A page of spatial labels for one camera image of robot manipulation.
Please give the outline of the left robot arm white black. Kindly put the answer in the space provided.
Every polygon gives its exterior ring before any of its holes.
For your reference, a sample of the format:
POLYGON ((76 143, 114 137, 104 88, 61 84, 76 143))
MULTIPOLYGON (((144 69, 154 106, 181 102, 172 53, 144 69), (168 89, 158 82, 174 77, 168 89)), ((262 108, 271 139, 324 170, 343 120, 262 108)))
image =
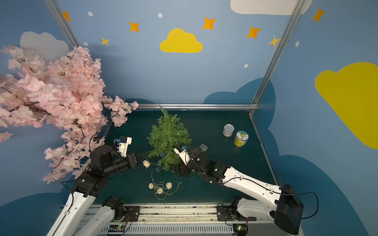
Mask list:
POLYGON ((57 220, 48 232, 50 236, 96 236, 109 223, 126 221, 126 230, 139 218, 140 207, 124 206, 120 199, 105 199, 94 217, 77 230, 83 216, 108 183, 108 178, 127 169, 134 169, 147 156, 146 153, 126 154, 127 145, 117 149, 103 145, 90 153, 90 165, 70 189, 69 198, 57 220))

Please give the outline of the small green christmas tree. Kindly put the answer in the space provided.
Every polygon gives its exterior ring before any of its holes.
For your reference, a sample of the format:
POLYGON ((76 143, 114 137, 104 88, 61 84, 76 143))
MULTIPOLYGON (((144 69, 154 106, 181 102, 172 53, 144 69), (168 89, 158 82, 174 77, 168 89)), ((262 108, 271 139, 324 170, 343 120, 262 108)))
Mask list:
POLYGON ((164 170, 169 171, 171 166, 178 164, 181 159, 177 158, 174 149, 177 146, 190 146, 192 139, 185 125, 180 122, 177 115, 172 115, 160 107, 162 116, 157 119, 158 125, 153 125, 149 137, 147 137, 152 150, 148 153, 149 158, 159 157, 157 164, 164 170))

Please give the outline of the clear battery box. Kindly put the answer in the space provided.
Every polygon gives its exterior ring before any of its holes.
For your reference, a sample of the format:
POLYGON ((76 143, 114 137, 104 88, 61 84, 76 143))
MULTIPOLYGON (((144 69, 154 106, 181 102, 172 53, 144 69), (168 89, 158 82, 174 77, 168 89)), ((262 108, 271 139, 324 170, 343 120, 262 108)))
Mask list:
POLYGON ((208 150, 208 147, 204 144, 201 144, 200 147, 199 147, 202 151, 207 151, 208 150))

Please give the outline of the string lights with rattan balls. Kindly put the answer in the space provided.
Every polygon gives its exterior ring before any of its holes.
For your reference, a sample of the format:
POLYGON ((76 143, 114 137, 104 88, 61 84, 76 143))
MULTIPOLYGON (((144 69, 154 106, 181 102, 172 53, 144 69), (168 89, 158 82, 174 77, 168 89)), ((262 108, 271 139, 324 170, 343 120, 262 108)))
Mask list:
POLYGON ((158 165, 150 162, 149 160, 145 159, 142 161, 142 165, 146 168, 152 168, 151 170, 151 182, 148 184, 148 188, 150 190, 154 190, 154 196, 158 200, 165 200, 168 196, 173 195, 179 190, 180 185, 182 182, 179 181, 176 174, 172 172, 176 179, 176 184, 173 184, 173 182, 163 182, 163 181, 155 181, 154 179, 154 173, 162 174, 163 169, 158 165))

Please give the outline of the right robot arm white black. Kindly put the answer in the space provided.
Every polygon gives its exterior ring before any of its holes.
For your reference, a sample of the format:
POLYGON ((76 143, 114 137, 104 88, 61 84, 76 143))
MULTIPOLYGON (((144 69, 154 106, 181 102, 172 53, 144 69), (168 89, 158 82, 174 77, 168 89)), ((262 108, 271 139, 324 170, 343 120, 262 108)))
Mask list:
POLYGON ((295 189, 268 184, 247 176, 234 167, 219 161, 212 161, 206 153, 194 150, 175 149, 181 162, 173 170, 181 177, 196 173, 210 184, 236 189, 264 205, 262 212, 274 221, 281 230, 298 235, 304 205, 295 189))

